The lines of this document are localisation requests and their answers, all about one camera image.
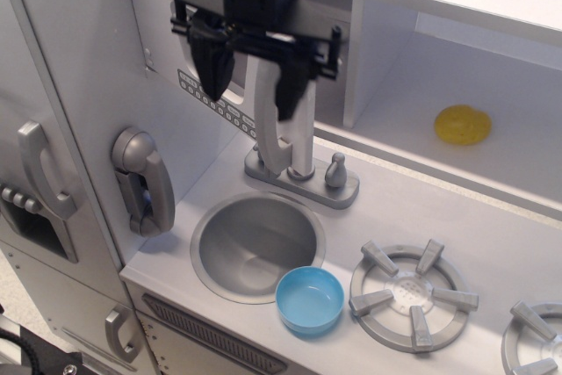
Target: cabinet door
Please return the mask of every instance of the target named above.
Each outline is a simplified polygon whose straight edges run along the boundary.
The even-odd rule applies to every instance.
[[[137,314],[161,371],[169,375],[252,375],[255,373],[166,327],[154,318],[141,312]]]
[[[134,311],[0,242],[51,331],[124,375],[158,370]]]
[[[22,0],[0,0],[0,28],[0,239],[127,303],[119,257],[90,202],[90,181]],[[65,201],[72,206],[60,207]]]

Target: stove burner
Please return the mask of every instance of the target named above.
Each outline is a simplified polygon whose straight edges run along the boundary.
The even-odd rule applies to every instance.
[[[507,375],[556,373],[562,365],[562,335],[558,334],[562,329],[562,303],[529,306],[521,301],[511,308],[511,314],[514,318],[501,342]]]
[[[442,349],[460,335],[468,313],[478,309],[479,297],[467,292],[457,270],[441,257],[443,248],[434,240],[425,249],[402,245],[381,249],[373,241],[361,248],[364,258],[353,272],[349,306],[371,337],[395,350],[421,353]],[[419,262],[414,270],[400,270],[393,260],[403,258]],[[382,290],[364,293],[365,279],[375,267],[385,273],[387,280]],[[450,288],[434,286],[432,279],[441,278]],[[431,333],[426,315],[440,305],[452,307],[453,314],[446,326]],[[381,309],[388,308],[409,319],[411,335],[403,335],[379,321]]]

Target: white shelf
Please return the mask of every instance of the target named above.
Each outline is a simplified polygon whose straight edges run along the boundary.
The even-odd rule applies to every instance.
[[[562,71],[413,32],[352,129],[317,134],[562,219]],[[474,146],[440,141],[445,107],[469,104],[493,121]]]

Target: oven door handle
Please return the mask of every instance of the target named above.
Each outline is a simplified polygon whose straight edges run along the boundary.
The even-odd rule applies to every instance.
[[[47,210],[61,220],[68,220],[76,212],[76,204],[66,193],[54,193],[47,181],[41,164],[41,153],[48,146],[43,128],[30,120],[19,128],[18,142],[24,172],[33,193]]]
[[[133,344],[132,339],[127,343],[125,347],[121,344],[119,340],[119,331],[126,322],[126,317],[124,316],[125,311],[120,309],[120,306],[116,306],[105,318],[105,338],[110,350],[119,359],[127,362],[128,364],[139,356],[141,348],[138,345]]]

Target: oven vent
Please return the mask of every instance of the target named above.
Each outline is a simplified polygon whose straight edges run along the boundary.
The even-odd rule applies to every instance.
[[[287,369],[286,364],[223,331],[202,322],[148,294],[142,300],[163,321],[168,322],[193,340],[226,357],[246,365],[262,375],[275,375]]]

